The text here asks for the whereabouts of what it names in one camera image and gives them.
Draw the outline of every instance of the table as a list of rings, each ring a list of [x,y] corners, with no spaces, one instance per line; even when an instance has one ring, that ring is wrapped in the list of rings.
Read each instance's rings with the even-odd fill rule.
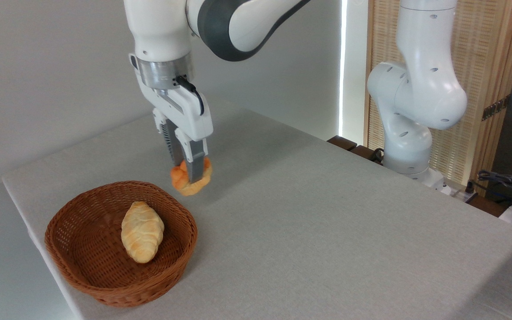
[[[145,117],[4,175],[65,299],[84,320],[512,319],[512,225],[346,150],[208,97],[214,173],[182,197]],[[196,219],[181,281],[136,308],[78,292],[44,247],[74,196],[156,184]]]

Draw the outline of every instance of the croissant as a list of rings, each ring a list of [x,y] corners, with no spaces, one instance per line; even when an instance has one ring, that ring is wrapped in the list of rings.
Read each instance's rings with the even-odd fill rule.
[[[143,201],[134,202],[122,221],[122,243],[135,262],[148,263],[157,253],[164,230],[154,209]]]
[[[203,178],[194,184],[191,184],[189,183],[189,175],[187,174],[187,164],[185,163],[185,160],[183,160],[180,166],[171,169],[171,180],[173,187],[175,187],[177,191],[184,196],[189,196],[201,191],[202,188],[211,182],[212,173],[213,166],[211,165],[211,161],[209,158],[205,157]]]

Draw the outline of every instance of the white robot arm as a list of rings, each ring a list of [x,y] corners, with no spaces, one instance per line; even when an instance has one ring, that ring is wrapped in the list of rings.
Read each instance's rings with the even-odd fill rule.
[[[396,43],[406,63],[383,62],[368,77],[384,127],[384,166],[441,190],[443,176],[429,168],[432,134],[465,113],[451,37],[457,0],[401,0]]]
[[[191,31],[221,59],[257,53],[272,33],[309,0],[124,0],[136,52],[130,55],[140,89],[176,166],[189,182],[203,176],[212,134],[205,97],[191,84]]]

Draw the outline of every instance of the brown woven basket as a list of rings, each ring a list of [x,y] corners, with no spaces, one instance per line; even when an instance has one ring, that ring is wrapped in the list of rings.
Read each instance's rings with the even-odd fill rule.
[[[136,263],[122,244],[122,220],[145,201],[163,220],[154,259]],[[179,281],[197,242],[193,216],[159,187],[139,181],[107,184],[69,201],[53,217],[45,245],[65,279],[103,304],[132,307],[169,291]]]

